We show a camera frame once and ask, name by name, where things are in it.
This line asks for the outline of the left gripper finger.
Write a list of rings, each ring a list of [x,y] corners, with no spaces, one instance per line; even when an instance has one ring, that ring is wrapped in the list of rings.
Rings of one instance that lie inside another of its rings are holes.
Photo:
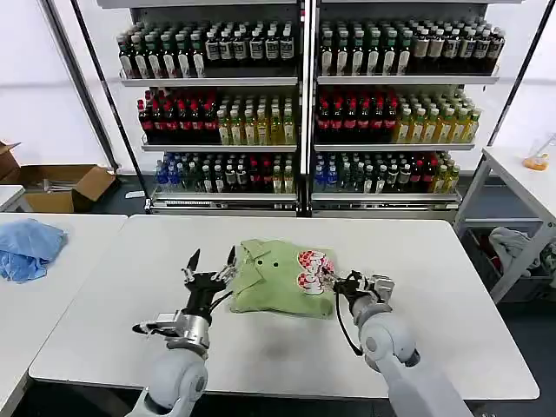
[[[182,269],[184,274],[184,282],[190,283],[195,280],[195,271],[198,266],[201,250],[198,248],[189,258],[185,268]]]
[[[237,263],[236,250],[235,250],[235,246],[232,246],[229,251],[228,258],[224,267],[214,275],[212,280],[223,282],[225,285],[227,285],[230,281],[232,281],[235,278],[235,275],[237,273],[236,263]]]

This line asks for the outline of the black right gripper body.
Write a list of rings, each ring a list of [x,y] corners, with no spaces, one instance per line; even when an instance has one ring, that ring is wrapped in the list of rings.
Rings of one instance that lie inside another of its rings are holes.
[[[352,270],[334,284],[334,291],[346,299],[357,299],[368,293],[369,282],[361,272]]]

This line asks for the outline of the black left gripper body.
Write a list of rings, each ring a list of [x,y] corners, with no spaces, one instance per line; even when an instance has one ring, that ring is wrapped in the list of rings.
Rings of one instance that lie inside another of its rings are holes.
[[[216,272],[194,273],[188,279],[185,287],[189,291],[189,299],[185,314],[210,314],[215,295],[227,287],[223,279],[215,278],[216,275]]]

